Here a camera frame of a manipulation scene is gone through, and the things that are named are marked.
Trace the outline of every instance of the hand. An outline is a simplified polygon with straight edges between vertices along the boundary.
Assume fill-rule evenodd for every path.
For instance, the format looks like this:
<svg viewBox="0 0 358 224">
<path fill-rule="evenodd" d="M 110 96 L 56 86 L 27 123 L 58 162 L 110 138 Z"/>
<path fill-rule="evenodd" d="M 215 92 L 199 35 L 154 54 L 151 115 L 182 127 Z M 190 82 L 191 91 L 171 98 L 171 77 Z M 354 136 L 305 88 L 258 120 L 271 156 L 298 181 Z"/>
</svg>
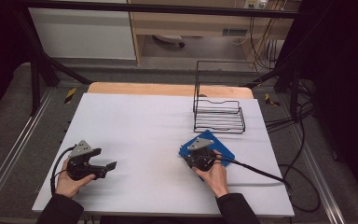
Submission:
<svg viewBox="0 0 358 224">
<path fill-rule="evenodd" d="M 217 150 L 213 151 L 218 159 L 222 158 L 221 153 Z M 197 167 L 192 167 L 193 171 L 201 177 L 212 190 L 214 196 L 216 198 L 220 198 L 223 195 L 228 194 L 228 186 L 227 186 L 227 172 L 226 167 L 222 164 L 221 161 L 216 160 L 212 166 L 212 168 L 203 172 Z"/>
<path fill-rule="evenodd" d="M 56 188 L 56 194 L 61 194 L 72 199 L 79 190 L 86 186 L 91 180 L 95 178 L 95 175 L 88 175 L 80 180 L 73 180 L 69 177 L 68 173 L 66 172 L 66 167 L 68 166 L 69 158 L 63 162 L 62 170 L 63 172 L 60 173 L 58 176 L 58 183 Z"/>
</svg>

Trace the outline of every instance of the person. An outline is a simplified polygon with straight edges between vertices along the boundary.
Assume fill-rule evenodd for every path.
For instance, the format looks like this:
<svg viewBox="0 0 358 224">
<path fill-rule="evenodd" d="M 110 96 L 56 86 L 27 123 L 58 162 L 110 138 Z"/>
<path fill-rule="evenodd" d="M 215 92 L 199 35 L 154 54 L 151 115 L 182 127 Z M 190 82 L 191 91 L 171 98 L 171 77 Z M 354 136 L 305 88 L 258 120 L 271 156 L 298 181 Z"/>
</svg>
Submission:
<svg viewBox="0 0 358 224">
<path fill-rule="evenodd" d="M 86 186 L 94 175 L 88 175 L 75 181 L 64 171 L 68 159 L 63 163 L 58 177 L 55 194 L 51 197 L 36 224 L 71 224 L 77 223 L 83 213 L 83 206 L 72 200 L 80 189 Z M 227 171 L 221 161 L 216 160 L 212 168 L 203 172 L 196 167 L 193 171 L 203 179 L 213 192 L 217 206 L 227 224 L 257 224 L 260 223 L 250 205 L 240 193 L 230 193 L 227 187 Z"/>
</svg>

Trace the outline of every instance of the sleeve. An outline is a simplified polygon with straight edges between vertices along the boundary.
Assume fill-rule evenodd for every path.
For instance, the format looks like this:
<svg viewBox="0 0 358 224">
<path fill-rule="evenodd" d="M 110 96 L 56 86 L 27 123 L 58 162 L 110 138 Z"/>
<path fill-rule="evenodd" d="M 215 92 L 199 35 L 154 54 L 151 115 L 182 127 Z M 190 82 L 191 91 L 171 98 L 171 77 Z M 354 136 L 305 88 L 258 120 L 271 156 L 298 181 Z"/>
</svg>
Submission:
<svg viewBox="0 0 358 224">
<path fill-rule="evenodd" d="M 61 194 L 54 194 L 36 224 L 77 224 L 83 206 Z"/>
<path fill-rule="evenodd" d="M 255 212 L 240 193 L 230 193 L 216 199 L 227 224 L 259 224 Z"/>
</svg>

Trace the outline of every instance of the horizontal bar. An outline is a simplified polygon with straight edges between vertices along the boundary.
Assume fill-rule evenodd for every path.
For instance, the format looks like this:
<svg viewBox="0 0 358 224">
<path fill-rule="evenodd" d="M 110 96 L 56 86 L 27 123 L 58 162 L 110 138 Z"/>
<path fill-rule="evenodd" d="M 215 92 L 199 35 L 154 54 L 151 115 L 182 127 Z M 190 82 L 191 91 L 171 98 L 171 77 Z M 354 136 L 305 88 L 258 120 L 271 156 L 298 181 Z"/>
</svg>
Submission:
<svg viewBox="0 0 358 224">
<path fill-rule="evenodd" d="M 70 2 L 70 1 L 47 1 L 47 0 L 17 0 L 24 7 L 95 10 L 95 11 L 128 11 L 128 12 L 155 12 L 174 14 L 197 14 L 237 17 L 261 17 L 298 19 L 311 16 L 310 13 L 281 10 L 256 10 L 246 8 L 225 7 L 189 7 L 148 4 L 120 4 L 120 3 L 96 3 L 96 2 Z"/>
</svg>

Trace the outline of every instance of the yellow and black tape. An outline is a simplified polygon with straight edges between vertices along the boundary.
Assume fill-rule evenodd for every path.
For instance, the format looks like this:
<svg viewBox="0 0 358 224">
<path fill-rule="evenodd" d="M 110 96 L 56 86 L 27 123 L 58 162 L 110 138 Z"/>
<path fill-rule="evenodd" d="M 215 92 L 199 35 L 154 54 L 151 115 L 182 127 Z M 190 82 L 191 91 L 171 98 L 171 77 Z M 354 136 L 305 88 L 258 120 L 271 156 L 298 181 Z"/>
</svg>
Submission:
<svg viewBox="0 0 358 224">
<path fill-rule="evenodd" d="M 66 95 L 64 101 L 65 104 L 71 103 L 72 97 L 74 96 L 75 92 L 76 92 L 76 88 L 72 88 L 71 90 L 68 91 L 68 94 Z"/>
<path fill-rule="evenodd" d="M 274 101 L 271 101 L 269 99 L 269 94 L 266 93 L 266 104 L 268 105 L 275 105 L 275 106 L 280 106 L 281 104 L 279 102 L 274 102 Z"/>
</svg>

